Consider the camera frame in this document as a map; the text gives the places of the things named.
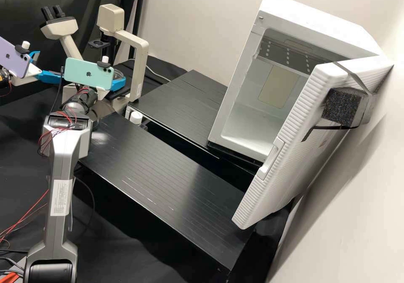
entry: beige panel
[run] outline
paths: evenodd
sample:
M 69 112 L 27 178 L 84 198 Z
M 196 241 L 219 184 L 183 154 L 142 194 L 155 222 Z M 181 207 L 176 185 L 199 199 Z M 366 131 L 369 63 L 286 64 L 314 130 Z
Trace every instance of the beige panel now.
M 291 71 L 273 66 L 258 100 L 276 108 L 283 108 L 298 78 L 299 75 Z

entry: black platform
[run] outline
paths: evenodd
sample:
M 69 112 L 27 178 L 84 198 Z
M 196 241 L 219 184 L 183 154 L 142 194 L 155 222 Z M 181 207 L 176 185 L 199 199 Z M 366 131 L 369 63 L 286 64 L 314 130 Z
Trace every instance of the black platform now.
M 101 121 L 81 163 L 233 268 L 253 230 L 231 221 L 243 192 L 118 114 Z
M 207 138 L 226 89 L 193 70 L 140 97 L 131 106 L 201 148 L 207 148 Z

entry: microscope arm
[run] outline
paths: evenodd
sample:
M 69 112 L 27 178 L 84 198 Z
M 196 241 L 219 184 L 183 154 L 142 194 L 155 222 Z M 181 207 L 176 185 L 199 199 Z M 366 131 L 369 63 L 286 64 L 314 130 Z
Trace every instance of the microscope arm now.
M 133 75 L 131 91 L 126 98 L 133 102 L 138 99 L 142 93 L 144 71 L 146 69 L 147 55 L 149 53 L 149 43 L 140 37 L 137 37 L 125 30 L 116 31 L 113 36 L 133 46 L 135 51 L 135 63 L 133 65 Z

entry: microscope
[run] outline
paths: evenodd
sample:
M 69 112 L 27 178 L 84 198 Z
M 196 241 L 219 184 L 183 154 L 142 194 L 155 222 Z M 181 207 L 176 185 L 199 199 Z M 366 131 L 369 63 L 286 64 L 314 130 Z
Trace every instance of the microscope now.
M 41 24 L 41 31 L 45 37 L 60 40 L 68 57 L 82 60 L 82 56 L 71 36 L 78 30 L 74 17 L 67 17 L 58 5 L 53 6 L 56 18 L 52 15 L 49 7 L 43 7 L 41 10 L 46 20 Z M 98 85 L 96 88 L 98 99 L 103 100 L 103 103 L 107 104 L 111 110 L 117 112 L 121 112 L 128 102 L 133 102 L 140 97 L 149 52 L 149 43 L 147 41 L 124 30 L 124 17 L 125 12 L 123 9 L 113 4 L 101 5 L 97 17 L 97 26 L 100 28 L 101 38 L 89 42 L 91 47 L 101 48 L 102 57 L 108 56 L 110 63 L 114 62 L 117 40 L 135 48 L 135 63 L 129 93 L 111 101 L 104 99 L 110 91 L 119 90 L 126 84 L 126 78 L 118 70 L 114 71 L 114 79 L 109 87 Z M 62 101 L 64 102 L 76 91 L 74 84 L 65 85 Z

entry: white wall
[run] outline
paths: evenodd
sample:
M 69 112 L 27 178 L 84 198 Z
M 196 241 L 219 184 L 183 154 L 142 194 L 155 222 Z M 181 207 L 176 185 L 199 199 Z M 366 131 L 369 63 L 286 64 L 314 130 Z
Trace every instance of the white wall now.
M 402 0 L 296 0 L 361 24 L 397 61 L 371 122 L 352 130 L 305 196 L 271 283 L 404 282 Z M 260 0 L 145 0 L 150 52 L 228 84 Z
M 271 283 L 404 282 L 404 6 L 394 12 L 379 22 L 396 65 L 372 120 L 350 131 L 303 199 Z
M 150 55 L 227 85 L 260 1 L 145 0 L 139 34 Z M 296 1 L 361 24 L 383 44 L 400 0 Z

